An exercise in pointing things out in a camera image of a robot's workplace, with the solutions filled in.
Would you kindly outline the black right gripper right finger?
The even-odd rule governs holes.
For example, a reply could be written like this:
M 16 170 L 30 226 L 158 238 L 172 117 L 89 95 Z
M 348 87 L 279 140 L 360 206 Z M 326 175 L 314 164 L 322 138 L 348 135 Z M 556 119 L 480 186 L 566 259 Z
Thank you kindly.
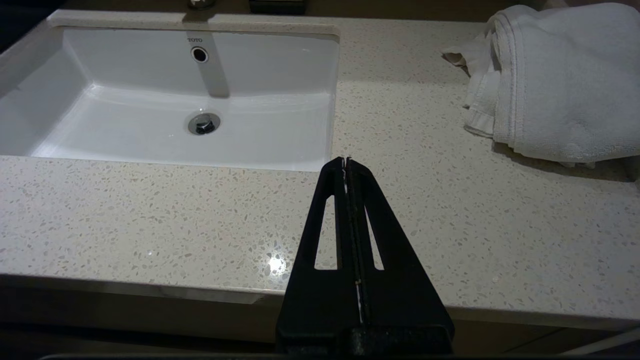
M 347 158 L 346 187 L 365 324 L 455 330 L 373 173 Z

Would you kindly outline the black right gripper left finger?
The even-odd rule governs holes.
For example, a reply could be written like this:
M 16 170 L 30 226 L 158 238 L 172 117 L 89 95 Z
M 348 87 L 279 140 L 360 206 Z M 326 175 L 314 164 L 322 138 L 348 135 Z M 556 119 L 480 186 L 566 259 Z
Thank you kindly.
M 361 323 L 345 162 L 343 157 L 334 158 L 320 171 L 279 313 L 280 331 L 342 331 Z M 315 261 L 329 198 L 334 201 L 337 267 L 317 269 Z

